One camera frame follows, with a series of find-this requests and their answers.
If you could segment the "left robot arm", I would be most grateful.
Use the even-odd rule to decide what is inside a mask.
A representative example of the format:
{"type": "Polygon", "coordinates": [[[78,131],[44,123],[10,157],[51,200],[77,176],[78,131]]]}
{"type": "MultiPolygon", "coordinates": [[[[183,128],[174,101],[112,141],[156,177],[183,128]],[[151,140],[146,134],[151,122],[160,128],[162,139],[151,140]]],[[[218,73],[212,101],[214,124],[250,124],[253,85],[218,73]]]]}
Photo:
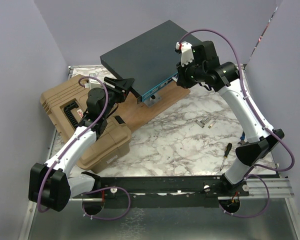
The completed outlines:
{"type": "Polygon", "coordinates": [[[30,170],[28,199],[37,210],[60,212],[69,200],[81,194],[93,198],[101,190],[94,173],[83,172],[70,177],[71,170],[84,152],[102,136],[114,105],[123,103],[130,93],[134,78],[105,77],[99,87],[87,93],[87,108],[72,137],[45,163],[35,163],[30,170]]]}

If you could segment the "silver metal switch stand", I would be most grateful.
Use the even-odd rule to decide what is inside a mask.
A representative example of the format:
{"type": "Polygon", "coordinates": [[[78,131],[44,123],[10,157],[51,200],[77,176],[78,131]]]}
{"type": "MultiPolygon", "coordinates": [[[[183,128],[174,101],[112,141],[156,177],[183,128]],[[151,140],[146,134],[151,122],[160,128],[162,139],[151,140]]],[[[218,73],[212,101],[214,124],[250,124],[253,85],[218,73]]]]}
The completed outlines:
{"type": "Polygon", "coordinates": [[[151,95],[149,98],[145,99],[143,103],[148,108],[150,108],[153,105],[155,105],[157,102],[159,102],[161,99],[162,99],[161,96],[158,93],[155,93],[155,94],[151,95]]]}

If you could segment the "wooden base board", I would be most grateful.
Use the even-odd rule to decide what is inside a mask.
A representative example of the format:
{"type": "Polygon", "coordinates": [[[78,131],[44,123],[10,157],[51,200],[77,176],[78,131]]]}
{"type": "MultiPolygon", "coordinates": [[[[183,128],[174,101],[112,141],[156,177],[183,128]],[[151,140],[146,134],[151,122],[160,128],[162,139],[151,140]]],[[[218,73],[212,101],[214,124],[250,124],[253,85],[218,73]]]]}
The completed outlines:
{"type": "Polygon", "coordinates": [[[131,132],[135,132],[163,111],[185,98],[191,91],[177,86],[173,81],[158,91],[158,99],[148,107],[145,103],[137,103],[137,98],[129,93],[125,102],[118,105],[114,115],[120,116],[131,132]]]}

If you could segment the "dark grey network switch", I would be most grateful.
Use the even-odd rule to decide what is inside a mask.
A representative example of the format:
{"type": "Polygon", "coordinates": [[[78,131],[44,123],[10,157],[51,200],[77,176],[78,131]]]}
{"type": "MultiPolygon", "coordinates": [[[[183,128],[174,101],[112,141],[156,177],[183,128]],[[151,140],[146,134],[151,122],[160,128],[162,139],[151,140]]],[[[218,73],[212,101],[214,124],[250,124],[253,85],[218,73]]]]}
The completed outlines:
{"type": "Polygon", "coordinates": [[[101,64],[117,79],[133,78],[131,92],[141,103],[172,82],[181,56],[176,43],[201,41],[171,20],[142,33],[100,56],[101,64]]]}

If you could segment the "silver sfp module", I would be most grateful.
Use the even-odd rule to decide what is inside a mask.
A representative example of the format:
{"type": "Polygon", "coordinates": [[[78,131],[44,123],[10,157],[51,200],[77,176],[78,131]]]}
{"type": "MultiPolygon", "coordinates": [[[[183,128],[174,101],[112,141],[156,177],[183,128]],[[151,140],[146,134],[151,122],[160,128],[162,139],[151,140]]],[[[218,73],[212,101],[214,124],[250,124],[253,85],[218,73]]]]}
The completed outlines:
{"type": "Polygon", "coordinates": [[[197,125],[199,125],[201,128],[204,128],[205,127],[205,123],[202,121],[202,120],[196,120],[195,121],[195,123],[197,124],[197,125]]]}
{"type": "Polygon", "coordinates": [[[206,121],[204,126],[207,127],[208,129],[211,129],[215,124],[216,124],[216,121],[210,119],[209,121],[206,121]]]}

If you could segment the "black yellow screwdriver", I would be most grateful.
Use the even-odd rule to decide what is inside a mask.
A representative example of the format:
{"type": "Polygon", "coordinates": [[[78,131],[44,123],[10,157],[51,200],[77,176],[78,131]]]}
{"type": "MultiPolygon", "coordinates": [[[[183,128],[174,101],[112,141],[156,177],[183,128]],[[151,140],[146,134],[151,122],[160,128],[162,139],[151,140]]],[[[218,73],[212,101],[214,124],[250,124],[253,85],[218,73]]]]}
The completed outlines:
{"type": "Polygon", "coordinates": [[[228,155],[229,155],[229,153],[230,153],[230,151],[232,149],[232,146],[233,146],[232,143],[229,142],[227,144],[226,148],[225,148],[224,155],[223,155],[223,160],[222,160],[222,164],[220,166],[220,171],[222,171],[222,169],[223,169],[223,167],[225,165],[225,161],[228,158],[228,155]]]}

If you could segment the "black metal mounting rail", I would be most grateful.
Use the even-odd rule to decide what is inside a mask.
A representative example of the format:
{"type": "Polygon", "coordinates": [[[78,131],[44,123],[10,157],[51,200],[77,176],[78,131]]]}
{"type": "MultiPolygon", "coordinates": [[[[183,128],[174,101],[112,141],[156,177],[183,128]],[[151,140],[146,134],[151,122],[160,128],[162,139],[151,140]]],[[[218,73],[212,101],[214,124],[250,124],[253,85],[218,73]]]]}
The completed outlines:
{"type": "Polygon", "coordinates": [[[88,198],[104,193],[107,209],[130,208],[217,208],[218,198],[230,200],[234,195],[247,197],[245,181],[228,187],[219,175],[100,177],[88,198]]]}

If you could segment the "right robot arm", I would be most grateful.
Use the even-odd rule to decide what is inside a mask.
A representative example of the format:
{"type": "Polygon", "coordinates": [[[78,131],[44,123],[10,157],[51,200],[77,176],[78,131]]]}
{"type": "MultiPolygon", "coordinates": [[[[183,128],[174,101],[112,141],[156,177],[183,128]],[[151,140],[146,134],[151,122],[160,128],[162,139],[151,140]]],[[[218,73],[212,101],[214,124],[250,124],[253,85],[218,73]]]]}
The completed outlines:
{"type": "Polygon", "coordinates": [[[264,158],[283,139],[284,132],[266,120],[251,99],[244,84],[240,83],[239,70],[232,62],[220,64],[214,43],[203,41],[192,45],[186,41],[176,43],[175,51],[181,55],[176,65],[176,84],[189,89],[196,84],[211,87],[228,104],[239,121],[247,142],[235,150],[236,159],[222,174],[219,189],[230,196],[238,184],[252,170],[258,160],[264,158]]]}

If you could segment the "tan plastic tool case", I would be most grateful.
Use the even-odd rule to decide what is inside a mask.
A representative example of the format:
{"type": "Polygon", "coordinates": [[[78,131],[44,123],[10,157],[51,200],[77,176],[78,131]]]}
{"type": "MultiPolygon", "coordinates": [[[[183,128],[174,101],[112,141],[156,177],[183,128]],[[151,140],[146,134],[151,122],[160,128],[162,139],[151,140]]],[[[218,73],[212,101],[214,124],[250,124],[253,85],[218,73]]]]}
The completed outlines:
{"type": "MultiPolygon", "coordinates": [[[[79,126],[87,109],[89,90],[78,84],[77,75],[42,93],[40,103],[64,142],[79,126]]],[[[114,113],[107,118],[105,131],[97,142],[89,146],[76,165],[83,170],[99,173],[130,151],[132,132],[124,120],[114,113]]]]}

